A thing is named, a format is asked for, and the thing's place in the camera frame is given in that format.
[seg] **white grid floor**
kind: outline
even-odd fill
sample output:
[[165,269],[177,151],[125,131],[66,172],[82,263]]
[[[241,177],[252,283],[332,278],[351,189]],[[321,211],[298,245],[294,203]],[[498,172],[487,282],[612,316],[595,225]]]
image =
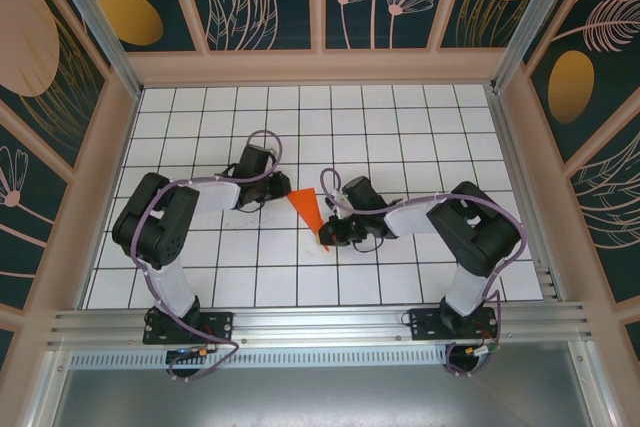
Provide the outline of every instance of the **white grid floor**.
[[[86,308],[152,305],[141,273],[110,236],[142,176],[220,172],[239,159],[247,136],[265,127],[282,136],[281,170],[294,189],[319,193],[319,174],[328,165],[344,182],[369,176],[387,200],[470,180],[519,218],[480,85],[147,89]],[[326,220],[329,211],[318,198]],[[501,276],[503,298],[540,300],[528,250],[522,259]],[[201,304],[220,308],[438,302],[456,269],[436,234],[387,241],[369,254],[327,253],[286,199],[255,214],[194,219],[182,263]]]

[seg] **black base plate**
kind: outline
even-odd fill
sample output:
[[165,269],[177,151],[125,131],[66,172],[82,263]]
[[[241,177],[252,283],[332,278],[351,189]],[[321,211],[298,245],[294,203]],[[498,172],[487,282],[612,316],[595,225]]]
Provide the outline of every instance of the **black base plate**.
[[[142,343],[145,345],[206,344],[204,339],[182,329],[155,307],[145,315],[145,323],[142,337]],[[231,340],[233,313],[201,312],[198,330],[205,334]]]
[[404,316],[403,322],[411,328],[412,340],[481,340],[482,330],[478,327],[478,323],[495,337],[498,334],[495,319],[496,313],[493,308],[481,307],[458,332],[453,333],[440,320],[440,309],[433,307],[411,309]]

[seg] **enclosure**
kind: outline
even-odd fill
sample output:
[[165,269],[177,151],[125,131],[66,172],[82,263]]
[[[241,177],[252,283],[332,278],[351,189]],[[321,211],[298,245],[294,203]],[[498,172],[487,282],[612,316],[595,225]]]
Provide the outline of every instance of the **enclosure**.
[[[3,425],[638,425],[638,5],[0,0]],[[438,234],[324,249],[283,198],[194,218],[186,280],[240,350],[171,382],[114,224],[262,129],[325,221],[333,167],[385,202],[470,181],[522,223],[484,372],[404,323],[459,268]]]

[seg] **mounting plate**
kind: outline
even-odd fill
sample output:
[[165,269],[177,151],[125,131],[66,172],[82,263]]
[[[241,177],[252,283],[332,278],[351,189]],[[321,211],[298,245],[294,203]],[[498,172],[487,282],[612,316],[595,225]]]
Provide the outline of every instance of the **mounting plate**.
[[407,315],[404,316],[403,322],[407,322],[407,327],[411,328],[412,340],[482,340],[482,330],[477,323],[493,337],[498,334],[496,314],[491,307],[479,308],[467,325],[455,334],[440,321],[438,307],[411,309]]
[[[205,344],[205,340],[190,334],[155,307],[145,315],[145,329],[142,343],[145,345],[185,345]],[[232,312],[201,312],[198,330],[206,334],[231,340],[233,333]]]

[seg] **orange cone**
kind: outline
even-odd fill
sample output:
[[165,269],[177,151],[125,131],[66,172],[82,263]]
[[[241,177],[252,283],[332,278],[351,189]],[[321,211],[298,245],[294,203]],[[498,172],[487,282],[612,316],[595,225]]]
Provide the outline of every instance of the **orange cone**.
[[303,189],[291,192],[287,198],[293,208],[296,209],[298,215],[302,217],[305,224],[311,229],[311,232],[318,234],[320,228],[324,224],[320,215],[320,207],[318,206],[318,198],[315,189]]

